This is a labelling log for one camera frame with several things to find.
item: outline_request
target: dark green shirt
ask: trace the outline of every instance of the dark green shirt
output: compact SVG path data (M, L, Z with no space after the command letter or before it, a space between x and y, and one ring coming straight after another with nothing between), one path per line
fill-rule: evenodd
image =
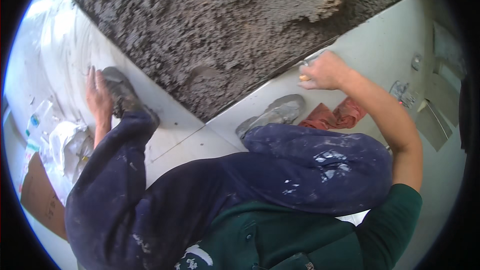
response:
M175 268L392 269L412 237L421 206L417 191L396 184L385 203L355 227L328 215L245 203L215 218Z

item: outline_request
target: dirty sneaker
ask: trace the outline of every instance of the dirty sneaker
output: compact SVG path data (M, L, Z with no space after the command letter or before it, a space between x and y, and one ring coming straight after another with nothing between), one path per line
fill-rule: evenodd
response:
M269 123L292 124L304 110L305 100L300 94L286 95L273 101L260 116L245 120L237 127L235 133L243 140L249 130L259 126Z
M160 118L138 98L135 89L128 78L115 67L106 67L102 70L105 85L112 94L113 115L122 118L126 111L145 111L152 117L155 128L160 124Z

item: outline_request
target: hand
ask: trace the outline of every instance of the hand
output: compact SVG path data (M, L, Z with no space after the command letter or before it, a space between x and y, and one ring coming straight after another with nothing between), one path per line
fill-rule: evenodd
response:
M96 124L110 125L113 109L112 97L105 85L102 72L95 71L94 66L88 69L86 99Z
M341 89L342 82L354 71L335 53L326 50L310 66L300 66L300 72L310 78L298 86L304 89Z

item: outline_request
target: paint-stained pants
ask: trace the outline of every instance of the paint-stained pants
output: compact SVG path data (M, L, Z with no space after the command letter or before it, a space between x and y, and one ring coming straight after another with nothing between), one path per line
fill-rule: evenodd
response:
M269 124L246 134L249 153L188 162L145 190L154 130L147 114L125 113L69 195L68 240L88 270L171 269L219 212L243 202L341 216L380 204L392 184L390 154L367 135Z

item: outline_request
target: tile adhesive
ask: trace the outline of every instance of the tile adhesive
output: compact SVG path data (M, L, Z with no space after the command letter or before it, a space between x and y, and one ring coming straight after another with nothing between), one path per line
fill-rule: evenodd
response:
M203 121L268 72L399 0L75 0Z

